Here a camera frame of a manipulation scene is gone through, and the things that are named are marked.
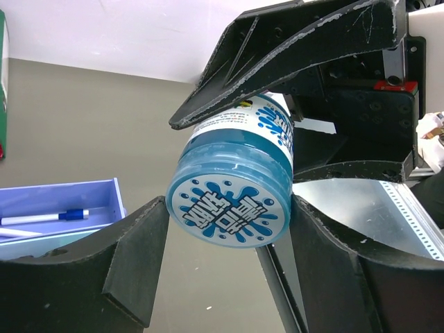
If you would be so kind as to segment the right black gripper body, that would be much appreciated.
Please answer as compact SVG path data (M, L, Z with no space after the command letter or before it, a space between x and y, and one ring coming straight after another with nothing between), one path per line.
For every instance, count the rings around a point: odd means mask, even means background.
M296 125L305 119L334 125L333 134L413 145L425 114L426 40L406 37L407 80L390 85L381 52L354 55L308 68L272 88L281 93Z

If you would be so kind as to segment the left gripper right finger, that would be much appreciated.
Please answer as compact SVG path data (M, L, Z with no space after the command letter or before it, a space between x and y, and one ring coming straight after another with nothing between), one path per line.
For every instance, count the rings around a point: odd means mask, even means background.
M309 332L442 332L443 262L392 248L291 197Z

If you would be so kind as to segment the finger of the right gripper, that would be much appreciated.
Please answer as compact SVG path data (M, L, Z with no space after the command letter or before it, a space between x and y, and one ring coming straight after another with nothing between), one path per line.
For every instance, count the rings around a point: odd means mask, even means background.
M394 49L405 35L404 1L289 1L243 12L221 34L195 89L169 124L188 128L299 71Z
M295 128L293 182L369 179L401 183L418 163L413 145L382 144L357 137Z

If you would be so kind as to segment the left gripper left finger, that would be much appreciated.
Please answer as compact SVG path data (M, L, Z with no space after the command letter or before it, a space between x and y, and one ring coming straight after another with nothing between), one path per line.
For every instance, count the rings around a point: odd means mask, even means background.
M41 257L1 262L2 332L142 332L169 227L158 196L122 220Z

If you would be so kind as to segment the blue capped white marker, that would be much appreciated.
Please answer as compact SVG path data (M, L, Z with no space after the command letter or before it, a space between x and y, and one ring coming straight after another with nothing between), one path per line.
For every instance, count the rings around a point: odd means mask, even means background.
M21 224L43 223L43 222L53 222L53 221L77 221L88 218L89 218L89 210L74 209L54 214L3 217L1 218L1 225L7 226L7 225L21 225Z

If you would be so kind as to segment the blue jar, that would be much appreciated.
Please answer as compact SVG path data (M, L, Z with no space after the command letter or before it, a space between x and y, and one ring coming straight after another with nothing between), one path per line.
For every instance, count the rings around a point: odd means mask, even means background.
M166 192L171 218L217 246L256 248L291 220L293 122L259 94L194 127Z

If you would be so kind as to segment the purple bin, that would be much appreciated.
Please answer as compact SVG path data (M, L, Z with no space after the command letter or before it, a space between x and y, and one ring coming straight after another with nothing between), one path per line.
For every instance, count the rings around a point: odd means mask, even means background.
M32 185L1 189L1 218L89 210L89 218L1 228L40 232L36 237L1 237L1 259L41 257L51 250L86 237L126 216L116 178L88 182Z

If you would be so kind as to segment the green ring binder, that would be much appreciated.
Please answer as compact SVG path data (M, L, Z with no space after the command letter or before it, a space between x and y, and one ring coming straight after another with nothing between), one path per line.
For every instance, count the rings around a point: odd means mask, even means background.
M8 25L6 21L6 14L1 11L1 160L6 158L6 146L7 146L7 123L8 123L8 74L9 74L9 33Z

